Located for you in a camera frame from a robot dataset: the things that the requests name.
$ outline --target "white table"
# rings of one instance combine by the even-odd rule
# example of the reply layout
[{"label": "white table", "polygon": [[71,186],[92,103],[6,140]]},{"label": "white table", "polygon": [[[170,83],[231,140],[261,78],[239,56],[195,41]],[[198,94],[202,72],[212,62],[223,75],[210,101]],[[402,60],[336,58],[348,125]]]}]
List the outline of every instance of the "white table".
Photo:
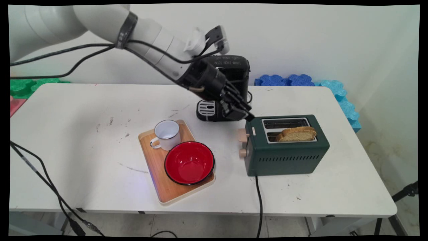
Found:
[{"label": "white table", "polygon": [[[330,149],[309,175],[262,176],[265,215],[325,217],[313,235],[389,217],[397,207],[331,91],[324,87],[249,86],[255,116],[313,114]],[[175,85],[45,84],[11,118],[11,140],[39,155],[57,189],[86,212],[258,214],[254,177],[239,158],[245,121],[196,118],[199,97]],[[215,183],[162,206],[138,134],[164,119],[183,119],[214,153]],[[10,211],[60,211],[58,199],[10,149]],[[35,158],[26,154],[42,171]]]}]

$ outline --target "black wire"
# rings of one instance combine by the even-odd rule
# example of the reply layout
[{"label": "black wire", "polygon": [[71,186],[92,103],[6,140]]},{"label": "black wire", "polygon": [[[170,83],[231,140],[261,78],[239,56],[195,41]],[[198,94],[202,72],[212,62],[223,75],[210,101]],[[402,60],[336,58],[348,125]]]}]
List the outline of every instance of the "black wire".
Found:
[{"label": "black wire", "polygon": [[153,48],[154,50],[156,50],[156,51],[158,51],[158,52],[160,52],[160,53],[162,53],[162,54],[164,54],[164,55],[168,56],[170,59],[174,60],[174,61],[175,61],[175,62],[177,62],[177,63],[193,63],[193,62],[195,62],[195,61],[201,60],[201,59],[203,59],[203,58],[205,58],[205,57],[208,57],[208,56],[211,56],[211,55],[213,55],[213,54],[220,53],[220,51],[222,51],[222,50],[223,50],[223,48],[219,48],[219,49],[217,49],[217,50],[215,50],[215,51],[212,51],[212,52],[210,52],[210,53],[207,53],[207,54],[201,55],[201,56],[196,57],[196,58],[193,58],[193,59],[191,59],[191,60],[179,60],[179,59],[177,59],[176,57],[174,57],[174,56],[170,55],[169,53],[167,53],[166,51],[164,51],[164,50],[162,50],[162,49],[160,49],[160,48],[158,48],[158,47],[156,47],[156,46],[154,46],[154,45],[151,45],[151,44],[149,44],[149,43],[146,43],[146,42],[144,42],[144,41],[141,41],[141,40],[135,40],[135,39],[130,39],[130,40],[128,40],[128,43],[139,43],[139,44],[142,44],[142,45],[146,45],[146,46],[148,46],[148,47],[150,47],[150,48]]},{"label": "black wire", "polygon": [[253,100],[253,94],[251,94],[251,92],[249,92],[249,91],[248,91],[248,94],[250,94],[250,95],[251,95],[251,98],[250,98],[250,100],[247,102],[247,104],[249,104],[249,103]]},{"label": "black wire", "polygon": [[96,55],[98,55],[98,54],[101,54],[101,53],[104,53],[104,52],[106,52],[106,51],[108,51],[108,50],[110,50],[110,49],[113,49],[114,48],[114,45],[112,44],[110,47],[107,47],[107,48],[104,48],[104,49],[102,49],[102,50],[99,50],[99,51],[96,51],[96,52],[94,52],[94,53],[92,53],[92,54],[89,54],[89,55],[87,55],[87,56],[85,56],[85,57],[83,57],[81,60],[79,60],[79,62],[77,62],[74,66],[73,66],[73,68],[71,68],[71,70],[70,71],[68,71],[67,73],[65,73],[65,74],[62,74],[62,75],[46,75],[46,76],[18,76],[18,77],[16,77],[16,76],[14,76],[14,77],[10,77],[10,79],[27,79],[27,78],[30,78],[30,79],[39,79],[39,78],[61,78],[61,77],[65,77],[65,76],[67,76],[67,75],[69,75],[69,74],[71,74],[83,61],[85,61],[85,60],[87,60],[87,59],[89,59],[89,58],[91,58],[91,57],[93,57],[93,56],[96,56]]},{"label": "black wire", "polygon": [[49,53],[49,54],[40,55],[40,56],[31,58],[31,59],[28,59],[28,60],[14,62],[14,63],[11,63],[10,66],[16,66],[16,65],[21,65],[21,64],[25,64],[25,63],[30,63],[30,62],[33,62],[33,61],[36,61],[36,60],[41,60],[41,59],[44,59],[44,58],[47,58],[47,57],[50,57],[50,56],[67,53],[67,52],[78,50],[78,49],[81,49],[81,48],[108,47],[108,46],[112,46],[112,45],[114,45],[114,44],[111,44],[111,43],[90,43],[90,44],[79,45],[79,46],[76,46],[76,47],[66,48],[66,49],[59,50],[59,51],[56,51],[56,52],[52,52],[52,53]]},{"label": "black wire", "polygon": [[18,149],[16,149],[16,147],[15,146],[17,146],[17,147],[19,147],[20,149],[22,149],[22,150],[24,150],[25,152],[27,152],[27,153],[30,153],[31,155],[33,155],[34,157],[36,157],[39,161],[40,161],[40,163],[41,163],[41,165],[42,165],[42,168],[43,168],[43,171],[44,171],[44,173],[45,173],[45,175],[46,175],[46,178],[49,180],[49,183],[51,184],[51,186],[50,186],[50,188],[52,189],[52,191],[57,195],[57,197],[58,197],[58,202],[59,202],[59,207],[61,208],[61,210],[62,210],[62,212],[64,213],[64,215],[65,215],[65,217],[70,221],[70,216],[68,215],[68,213],[65,211],[65,209],[64,209],[64,207],[63,207],[63,205],[62,205],[62,201],[61,201],[61,199],[59,198],[59,193],[58,193],[58,190],[56,189],[56,187],[55,187],[55,185],[53,184],[53,182],[52,182],[52,180],[51,180],[51,178],[49,177],[49,175],[48,175],[48,172],[46,171],[46,167],[45,167],[45,164],[43,163],[43,161],[41,160],[41,159],[39,159],[39,157],[37,157],[35,154],[33,154],[33,153],[31,153],[31,151],[29,151],[29,150],[27,150],[27,149],[25,149],[25,148],[23,148],[22,146],[19,146],[18,144],[16,144],[16,143],[14,143],[14,142],[12,142],[12,141],[10,141],[11,142],[11,146],[12,146],[12,149],[16,152],[16,153],[18,153],[18,155],[20,155],[20,157],[23,157],[23,155],[21,154],[21,152],[18,150]]},{"label": "black wire", "polygon": [[82,221],[89,229],[91,229],[94,232],[99,233],[101,236],[104,236],[104,234],[93,224],[90,223],[86,220],[84,220],[83,218],[81,218],[66,202],[65,200],[62,198],[62,196],[59,194],[58,190],[56,189],[55,185],[53,184],[51,178],[48,175],[48,172],[46,170],[45,164],[43,163],[43,160],[38,157],[36,154],[32,153],[31,151],[25,149],[24,147],[14,143],[13,141],[10,141],[10,146],[12,147],[12,149],[22,158],[24,157],[23,154],[16,148],[18,147],[19,149],[22,149],[23,151],[27,152],[28,154],[32,155],[33,157],[35,157],[37,160],[39,160],[40,164],[42,165],[43,171],[45,172],[45,175],[47,177],[47,179],[49,180],[50,183],[48,183],[48,181],[46,181],[46,179],[37,171],[35,170],[36,174],[46,183],[46,185],[48,187],[50,187],[50,189],[56,194],[56,196],[58,197],[58,201],[59,201],[59,206],[61,207],[61,210],[63,211],[63,213],[65,214],[65,216],[67,217],[67,219],[69,220],[72,229],[76,232],[77,235],[85,235],[84,231],[82,230],[82,228],[77,224],[76,221],[72,220],[71,217],[66,213],[66,211],[64,210],[64,207],[62,206],[63,202],[66,207],[80,220]]},{"label": "black wire", "polygon": [[160,234],[160,233],[163,233],[163,232],[168,232],[168,233],[172,233],[172,235],[174,235],[174,237],[177,237],[177,235],[175,235],[175,233],[173,233],[173,232],[171,232],[171,231],[160,231],[160,232],[157,232],[157,233],[155,233],[154,235],[152,235],[152,236],[150,236],[151,238],[152,237],[154,237],[154,236],[156,236],[156,235],[158,235],[158,234]]},{"label": "black wire", "polygon": [[[42,168],[43,168],[43,172],[45,173],[45,175],[46,175],[46,178],[49,180],[49,183],[50,183],[50,185],[49,185],[49,183],[45,180],[45,178],[43,177],[43,176],[41,176],[41,179],[52,189],[52,191],[58,196],[58,200],[60,201],[59,202],[59,205],[60,205],[60,207],[61,207],[61,209],[63,210],[63,212],[65,212],[65,210],[64,210],[64,208],[62,207],[62,204],[61,204],[61,201],[65,204],[65,206],[80,220],[80,221],[84,221],[84,219],[83,218],[81,218],[65,201],[64,201],[64,199],[62,198],[62,196],[59,194],[59,192],[58,192],[58,190],[56,189],[56,187],[55,187],[55,185],[53,184],[53,182],[52,182],[52,180],[51,180],[51,178],[49,177],[49,175],[48,175],[48,172],[47,172],[47,170],[46,170],[46,167],[45,167],[45,164],[43,163],[43,161],[42,161],[42,159],[40,158],[40,157],[38,157],[36,154],[34,154],[33,152],[31,152],[31,151],[29,151],[29,150],[27,150],[27,149],[25,149],[24,147],[22,147],[22,146],[20,146],[20,145],[18,145],[18,144],[16,144],[16,143],[14,143],[13,141],[10,141],[10,143],[12,144],[11,146],[12,146],[12,148],[13,148],[13,146],[16,146],[16,147],[18,147],[19,149],[21,149],[21,150],[23,150],[23,151],[25,151],[25,152],[27,152],[28,154],[30,154],[30,155],[32,155],[33,157],[35,157],[37,160],[39,160],[39,162],[40,162],[40,164],[42,165]],[[19,151],[19,150],[17,150],[16,148],[13,148],[14,150],[15,150],[15,152],[17,152],[18,153],[18,155],[20,156],[20,157],[22,157],[22,154],[20,154],[21,152]]]},{"label": "black wire", "polygon": [[260,236],[260,230],[262,229],[262,220],[263,220],[263,204],[262,204],[262,196],[260,195],[260,189],[259,189],[259,179],[256,176],[256,188],[257,188],[257,195],[259,196],[259,203],[260,203],[260,221],[259,221],[259,230],[257,231],[257,238]]}]

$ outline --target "coffee machine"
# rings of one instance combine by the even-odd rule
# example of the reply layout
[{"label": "coffee machine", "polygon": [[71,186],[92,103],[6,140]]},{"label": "coffee machine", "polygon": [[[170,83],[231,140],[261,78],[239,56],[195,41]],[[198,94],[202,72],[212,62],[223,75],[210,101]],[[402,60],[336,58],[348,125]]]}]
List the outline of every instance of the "coffee machine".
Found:
[{"label": "coffee machine", "polygon": [[[246,58],[238,55],[214,55],[206,57],[205,60],[222,72],[238,89],[242,98],[248,101],[250,63]],[[199,101],[196,105],[196,116],[202,121],[231,121],[223,116],[223,108],[217,101]]]}]

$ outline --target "green toaster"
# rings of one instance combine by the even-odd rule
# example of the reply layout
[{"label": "green toaster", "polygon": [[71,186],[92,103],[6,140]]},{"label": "green toaster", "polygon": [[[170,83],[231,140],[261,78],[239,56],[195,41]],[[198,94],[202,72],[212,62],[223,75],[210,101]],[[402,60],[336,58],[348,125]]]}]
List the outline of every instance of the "green toaster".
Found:
[{"label": "green toaster", "polygon": [[[276,141],[281,131],[294,127],[313,127],[316,131],[315,139]],[[240,141],[243,147],[240,156],[245,159],[248,176],[312,173],[330,147],[312,114],[256,117],[246,122],[244,139]]]}]

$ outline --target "bread slice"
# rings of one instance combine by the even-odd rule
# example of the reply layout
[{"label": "bread slice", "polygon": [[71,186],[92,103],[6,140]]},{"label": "bread slice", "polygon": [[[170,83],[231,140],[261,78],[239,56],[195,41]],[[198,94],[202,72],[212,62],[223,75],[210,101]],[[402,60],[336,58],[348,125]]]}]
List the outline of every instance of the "bread slice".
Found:
[{"label": "bread slice", "polygon": [[295,127],[281,131],[276,137],[277,142],[312,141],[317,132],[313,127]]}]

